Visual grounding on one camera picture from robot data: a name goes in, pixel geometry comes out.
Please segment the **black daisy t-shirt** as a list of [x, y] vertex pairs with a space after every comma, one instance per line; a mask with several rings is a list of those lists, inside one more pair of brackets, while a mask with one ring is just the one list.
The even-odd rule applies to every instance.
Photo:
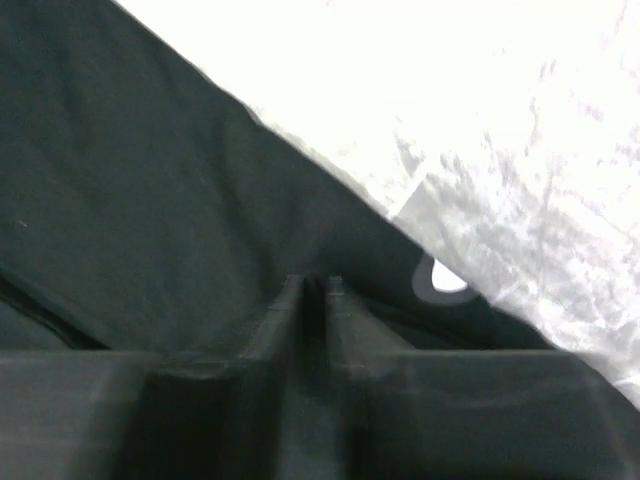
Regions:
[[1, 5], [1, 345], [195, 349], [338, 275], [423, 348], [544, 349], [110, 1]]

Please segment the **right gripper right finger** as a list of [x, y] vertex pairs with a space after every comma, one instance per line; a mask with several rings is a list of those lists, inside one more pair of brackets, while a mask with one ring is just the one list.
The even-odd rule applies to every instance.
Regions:
[[635, 479], [639, 413], [557, 350], [422, 350], [334, 277], [327, 351], [349, 479]]

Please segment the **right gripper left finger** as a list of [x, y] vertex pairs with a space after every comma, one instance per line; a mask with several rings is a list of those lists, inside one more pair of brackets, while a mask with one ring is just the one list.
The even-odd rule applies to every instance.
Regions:
[[5, 479], [272, 479], [302, 280], [196, 351], [5, 351]]

